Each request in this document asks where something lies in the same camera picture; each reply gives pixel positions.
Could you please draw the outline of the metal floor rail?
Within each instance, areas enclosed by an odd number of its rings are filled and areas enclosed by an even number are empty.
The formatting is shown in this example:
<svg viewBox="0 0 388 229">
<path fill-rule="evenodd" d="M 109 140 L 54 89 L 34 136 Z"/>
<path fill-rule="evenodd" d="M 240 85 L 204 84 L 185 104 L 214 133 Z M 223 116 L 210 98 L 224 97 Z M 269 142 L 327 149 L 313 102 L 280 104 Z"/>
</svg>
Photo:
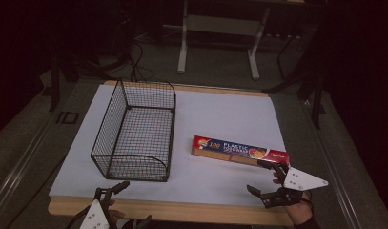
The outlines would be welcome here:
<svg viewBox="0 0 388 229">
<path fill-rule="evenodd" d="M 0 133 L 0 215 L 57 116 L 57 111 L 26 108 Z"/>
<path fill-rule="evenodd" d="M 314 121 L 311 118 L 312 105 L 308 100 L 300 100 L 299 104 L 301 106 L 302 112 L 305 114 L 306 119 L 308 120 L 309 126 L 312 128 L 313 134 L 317 138 L 322 161 L 326 167 L 326 171 L 330 179 L 330 185 L 333 187 L 338 204 L 348 224 L 348 227 L 349 229 L 361 229 L 361 224 L 357 217 L 353 203 L 349 199 L 349 195 L 336 167 L 335 160 L 332 158 L 332 151 L 329 148 L 328 141 L 324 138 L 322 131 L 317 129 Z"/>
</svg>

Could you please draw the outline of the person's left hand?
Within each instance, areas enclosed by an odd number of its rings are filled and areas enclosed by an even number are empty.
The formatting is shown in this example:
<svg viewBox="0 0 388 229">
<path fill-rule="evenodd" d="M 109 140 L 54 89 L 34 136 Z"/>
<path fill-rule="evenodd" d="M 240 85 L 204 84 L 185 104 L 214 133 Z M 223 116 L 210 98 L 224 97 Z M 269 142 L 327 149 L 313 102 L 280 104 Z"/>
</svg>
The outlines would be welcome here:
<svg viewBox="0 0 388 229">
<path fill-rule="evenodd" d="M 125 214 L 117 210 L 110 210 L 109 217 L 110 217 L 110 226 L 112 227 L 112 229 L 118 229 L 117 222 L 120 219 L 123 219 L 125 217 Z"/>
</svg>

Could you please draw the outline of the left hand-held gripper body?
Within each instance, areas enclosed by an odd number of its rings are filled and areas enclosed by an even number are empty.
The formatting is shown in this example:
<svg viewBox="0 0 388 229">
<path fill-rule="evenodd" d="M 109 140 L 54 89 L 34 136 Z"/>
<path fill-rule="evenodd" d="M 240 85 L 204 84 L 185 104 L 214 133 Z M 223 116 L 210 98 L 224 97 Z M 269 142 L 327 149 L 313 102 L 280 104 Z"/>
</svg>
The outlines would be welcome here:
<svg viewBox="0 0 388 229">
<path fill-rule="evenodd" d="M 97 188 L 79 229 L 112 229 L 109 206 L 112 189 Z"/>
</svg>

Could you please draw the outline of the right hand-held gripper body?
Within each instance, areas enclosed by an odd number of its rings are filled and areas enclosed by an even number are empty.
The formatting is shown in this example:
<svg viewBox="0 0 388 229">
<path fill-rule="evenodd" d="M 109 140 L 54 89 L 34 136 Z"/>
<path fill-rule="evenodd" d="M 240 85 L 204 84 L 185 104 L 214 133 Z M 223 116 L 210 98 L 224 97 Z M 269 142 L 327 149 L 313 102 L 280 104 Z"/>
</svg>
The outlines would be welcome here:
<svg viewBox="0 0 388 229">
<path fill-rule="evenodd" d="M 277 165 L 278 167 L 273 170 L 281 187 L 276 192 L 261 194 L 260 199 L 266 208 L 299 203 L 302 201 L 302 194 L 305 191 L 325 187 L 329 184 L 327 180 L 300 171 L 285 163 L 277 163 Z"/>
</svg>

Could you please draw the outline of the person's right hand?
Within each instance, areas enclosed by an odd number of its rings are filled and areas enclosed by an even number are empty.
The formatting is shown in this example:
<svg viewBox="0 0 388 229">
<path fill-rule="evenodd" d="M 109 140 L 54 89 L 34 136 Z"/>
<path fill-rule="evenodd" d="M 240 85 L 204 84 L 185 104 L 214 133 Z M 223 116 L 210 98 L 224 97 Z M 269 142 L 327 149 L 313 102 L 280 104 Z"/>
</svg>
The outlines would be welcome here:
<svg viewBox="0 0 388 229">
<path fill-rule="evenodd" d="M 302 194 L 301 202 L 285 206 L 284 210 L 287 212 L 293 225 L 305 223 L 313 216 L 313 206 L 310 203 L 310 195 L 307 192 L 304 192 Z"/>
</svg>

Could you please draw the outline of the black tripod stand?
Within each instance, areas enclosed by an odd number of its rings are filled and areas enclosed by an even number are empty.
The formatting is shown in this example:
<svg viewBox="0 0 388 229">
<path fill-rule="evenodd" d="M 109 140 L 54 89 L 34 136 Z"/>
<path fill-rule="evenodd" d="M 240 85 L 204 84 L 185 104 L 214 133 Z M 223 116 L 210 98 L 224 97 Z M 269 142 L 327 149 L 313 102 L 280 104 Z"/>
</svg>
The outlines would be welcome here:
<svg viewBox="0 0 388 229">
<path fill-rule="evenodd" d="M 300 84 L 296 96 L 303 101 L 309 101 L 311 107 L 311 120 L 314 127 L 319 130 L 319 114 L 322 108 L 321 98 L 323 91 L 324 74 L 318 73 L 322 69 L 321 62 L 315 57 L 318 48 L 318 31 L 310 35 L 303 54 L 296 62 L 289 75 L 280 84 L 264 89 L 264 93 L 277 93 L 297 83 Z"/>
</svg>

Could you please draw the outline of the long red blue wrap box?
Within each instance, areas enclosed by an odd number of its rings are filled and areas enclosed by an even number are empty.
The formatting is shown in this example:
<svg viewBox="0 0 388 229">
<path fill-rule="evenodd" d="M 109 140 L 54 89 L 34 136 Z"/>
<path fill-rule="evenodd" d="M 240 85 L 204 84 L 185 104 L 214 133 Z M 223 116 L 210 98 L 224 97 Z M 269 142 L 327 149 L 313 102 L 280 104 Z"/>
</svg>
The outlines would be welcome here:
<svg viewBox="0 0 388 229">
<path fill-rule="evenodd" d="M 254 166 L 259 160 L 290 165 L 290 159 L 286 152 L 200 135 L 194 136 L 192 155 Z"/>
</svg>

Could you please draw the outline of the white metal stand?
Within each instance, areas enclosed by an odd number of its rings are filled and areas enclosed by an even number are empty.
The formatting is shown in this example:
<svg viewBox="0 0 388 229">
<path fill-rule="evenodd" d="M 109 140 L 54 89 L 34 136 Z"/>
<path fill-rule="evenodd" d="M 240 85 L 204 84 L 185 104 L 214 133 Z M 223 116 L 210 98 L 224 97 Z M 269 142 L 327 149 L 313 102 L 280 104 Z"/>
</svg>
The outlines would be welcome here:
<svg viewBox="0 0 388 229">
<path fill-rule="evenodd" d="M 177 72 L 184 73 L 186 69 L 188 31 L 227 33 L 234 35 L 252 36 L 255 39 L 253 46 L 249 50 L 247 50 L 247 56 L 252 74 L 252 79 L 258 80 L 260 78 L 260 75 L 256 63 L 255 54 L 257 52 L 258 45 L 263 35 L 271 9 L 265 8 L 261 13 L 261 19 L 259 21 L 255 21 L 189 14 L 189 0 L 184 0 L 183 3 L 184 5 L 182 19 L 182 39 L 178 58 Z"/>
</svg>

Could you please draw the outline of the black wire basket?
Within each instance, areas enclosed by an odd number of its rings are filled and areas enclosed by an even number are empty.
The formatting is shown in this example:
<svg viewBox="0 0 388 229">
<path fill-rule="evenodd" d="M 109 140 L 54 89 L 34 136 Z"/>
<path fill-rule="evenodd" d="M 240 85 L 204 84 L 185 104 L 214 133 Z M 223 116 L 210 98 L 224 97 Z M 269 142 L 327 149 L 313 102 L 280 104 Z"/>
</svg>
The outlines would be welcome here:
<svg viewBox="0 0 388 229">
<path fill-rule="evenodd" d="M 117 80 L 91 152 L 103 177 L 167 181 L 175 113 L 171 84 Z"/>
</svg>

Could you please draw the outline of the floor socket plate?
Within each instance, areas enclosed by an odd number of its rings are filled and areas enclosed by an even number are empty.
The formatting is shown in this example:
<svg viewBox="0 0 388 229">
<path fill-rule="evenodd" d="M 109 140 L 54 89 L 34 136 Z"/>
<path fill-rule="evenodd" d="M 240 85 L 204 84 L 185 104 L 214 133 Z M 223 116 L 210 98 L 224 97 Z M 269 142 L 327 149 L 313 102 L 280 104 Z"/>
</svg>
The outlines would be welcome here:
<svg viewBox="0 0 388 229">
<path fill-rule="evenodd" d="M 56 119 L 56 124 L 75 124 L 78 117 L 79 113 L 61 112 Z"/>
</svg>

